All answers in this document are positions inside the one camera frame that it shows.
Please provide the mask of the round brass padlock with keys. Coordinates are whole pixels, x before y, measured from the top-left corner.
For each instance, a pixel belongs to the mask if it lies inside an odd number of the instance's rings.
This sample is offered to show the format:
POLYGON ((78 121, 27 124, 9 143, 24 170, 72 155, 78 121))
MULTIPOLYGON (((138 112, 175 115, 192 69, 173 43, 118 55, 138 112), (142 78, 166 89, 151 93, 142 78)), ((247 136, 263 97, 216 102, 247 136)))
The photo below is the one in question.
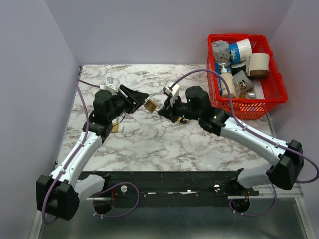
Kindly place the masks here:
POLYGON ((147 101, 144 103, 144 107, 150 112, 154 112, 157 108, 157 103, 154 102, 152 99, 147 99, 147 101))

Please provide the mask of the large brass padlock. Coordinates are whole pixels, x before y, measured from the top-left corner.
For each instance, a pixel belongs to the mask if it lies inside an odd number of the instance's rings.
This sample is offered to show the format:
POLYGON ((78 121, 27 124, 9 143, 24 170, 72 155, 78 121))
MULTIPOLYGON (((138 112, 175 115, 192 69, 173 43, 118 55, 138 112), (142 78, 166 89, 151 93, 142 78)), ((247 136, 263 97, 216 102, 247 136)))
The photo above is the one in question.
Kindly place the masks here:
POLYGON ((112 126, 111 133, 117 133, 119 131, 119 123, 113 123, 112 126))

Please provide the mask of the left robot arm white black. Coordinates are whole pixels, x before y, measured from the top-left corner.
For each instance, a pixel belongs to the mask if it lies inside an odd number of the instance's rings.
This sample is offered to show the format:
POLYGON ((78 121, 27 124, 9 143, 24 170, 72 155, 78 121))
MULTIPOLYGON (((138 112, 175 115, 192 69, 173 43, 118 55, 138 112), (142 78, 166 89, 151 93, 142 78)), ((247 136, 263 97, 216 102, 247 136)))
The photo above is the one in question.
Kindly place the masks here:
POLYGON ((131 90, 124 85, 120 85, 116 93, 100 89, 95 94, 93 111, 85 113, 86 122, 74 148, 49 176, 41 175, 36 182, 37 209, 42 212, 46 225, 54 222, 49 221, 46 215, 68 221, 82 201, 95 194, 104 197, 110 193, 110 183, 99 173, 81 182, 78 178, 111 133, 113 120, 121 114, 134 113, 148 97, 147 93, 131 90))

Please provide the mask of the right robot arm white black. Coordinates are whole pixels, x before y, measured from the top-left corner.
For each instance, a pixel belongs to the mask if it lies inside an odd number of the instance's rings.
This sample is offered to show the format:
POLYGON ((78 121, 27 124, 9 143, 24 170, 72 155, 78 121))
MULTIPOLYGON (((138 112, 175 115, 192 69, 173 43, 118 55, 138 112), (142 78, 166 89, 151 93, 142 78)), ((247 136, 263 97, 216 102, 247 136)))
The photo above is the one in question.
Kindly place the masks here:
POLYGON ((200 86, 186 90, 186 102, 179 96, 179 85, 170 89, 163 88, 167 99, 159 115, 177 122, 179 117, 196 120, 200 127, 216 136, 235 141, 255 152, 267 161, 267 164, 251 169, 239 169, 229 183, 230 191, 241 195, 248 188, 259 185, 274 184, 278 188, 291 190, 303 168, 304 160, 291 152, 302 152, 299 142, 287 143, 272 138, 234 117, 227 111, 211 105, 208 92, 200 86))

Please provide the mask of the lotion pump bottle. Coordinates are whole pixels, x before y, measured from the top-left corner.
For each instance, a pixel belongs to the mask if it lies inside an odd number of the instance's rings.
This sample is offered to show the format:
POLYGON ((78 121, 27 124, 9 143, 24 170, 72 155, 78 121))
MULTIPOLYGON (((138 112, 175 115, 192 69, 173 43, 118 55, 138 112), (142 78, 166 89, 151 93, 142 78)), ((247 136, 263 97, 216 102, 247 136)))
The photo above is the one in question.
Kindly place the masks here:
POLYGON ((227 71, 226 68, 226 63, 219 63, 219 66, 221 66, 220 72, 221 72, 221 76, 222 78, 225 80, 226 84, 220 80, 220 84, 221 84, 221 90, 222 90, 222 97, 228 97, 228 91, 227 91, 227 87, 229 89, 230 92, 230 96, 231 97, 235 97, 236 95, 236 91, 235 91, 235 87, 233 84, 233 76, 230 72, 227 71))

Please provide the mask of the red plastic basket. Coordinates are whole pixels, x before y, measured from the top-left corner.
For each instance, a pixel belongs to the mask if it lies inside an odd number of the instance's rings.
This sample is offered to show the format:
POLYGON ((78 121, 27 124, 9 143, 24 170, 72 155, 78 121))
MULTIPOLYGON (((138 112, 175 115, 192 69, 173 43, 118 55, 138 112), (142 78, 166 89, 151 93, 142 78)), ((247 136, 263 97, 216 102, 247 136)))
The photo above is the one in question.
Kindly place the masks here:
POLYGON ((207 41, 207 68, 225 78, 239 119, 257 120, 288 100, 265 36, 211 34, 207 41))

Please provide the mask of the printed grey cup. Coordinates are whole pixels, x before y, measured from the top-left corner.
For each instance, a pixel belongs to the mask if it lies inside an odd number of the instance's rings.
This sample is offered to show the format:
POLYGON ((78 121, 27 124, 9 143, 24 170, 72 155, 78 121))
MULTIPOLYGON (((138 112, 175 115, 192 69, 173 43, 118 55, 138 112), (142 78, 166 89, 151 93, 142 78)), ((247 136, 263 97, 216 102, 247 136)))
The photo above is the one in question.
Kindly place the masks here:
POLYGON ((253 82, 246 76, 243 70, 233 75, 233 84, 237 97, 253 88, 253 82))

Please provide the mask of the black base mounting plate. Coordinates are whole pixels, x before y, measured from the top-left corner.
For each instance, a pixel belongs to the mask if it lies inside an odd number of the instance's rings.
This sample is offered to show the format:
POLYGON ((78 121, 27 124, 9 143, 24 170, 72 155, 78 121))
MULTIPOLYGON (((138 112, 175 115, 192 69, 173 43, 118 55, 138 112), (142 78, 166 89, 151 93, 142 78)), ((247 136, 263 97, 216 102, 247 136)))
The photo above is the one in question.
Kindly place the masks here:
POLYGON ((111 192, 94 194, 99 209, 114 202, 115 208, 226 207, 228 198, 257 196, 252 188, 236 186, 236 171, 97 171, 111 192))

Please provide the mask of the blue white paper cup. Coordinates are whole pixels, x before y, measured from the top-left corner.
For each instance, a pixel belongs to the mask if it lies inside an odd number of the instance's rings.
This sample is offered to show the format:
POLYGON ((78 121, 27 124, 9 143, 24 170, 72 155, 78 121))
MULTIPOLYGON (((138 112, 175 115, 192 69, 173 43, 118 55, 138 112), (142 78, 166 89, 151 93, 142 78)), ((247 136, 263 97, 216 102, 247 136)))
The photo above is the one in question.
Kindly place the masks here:
POLYGON ((230 59, 233 64, 245 61, 252 55, 252 47, 248 38, 230 44, 229 49, 230 59))

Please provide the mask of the aluminium rail frame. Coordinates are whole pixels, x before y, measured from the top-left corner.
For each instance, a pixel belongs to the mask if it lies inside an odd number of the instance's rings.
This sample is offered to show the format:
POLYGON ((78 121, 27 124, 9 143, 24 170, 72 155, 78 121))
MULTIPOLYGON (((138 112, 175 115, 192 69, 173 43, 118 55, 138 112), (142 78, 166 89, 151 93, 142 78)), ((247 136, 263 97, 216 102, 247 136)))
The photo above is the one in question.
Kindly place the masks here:
POLYGON ((95 215, 90 200, 80 205, 70 221, 46 226, 37 213, 31 239, 313 239, 300 189, 273 198, 270 190, 251 198, 252 217, 236 215, 229 208, 138 208, 116 219, 95 215))

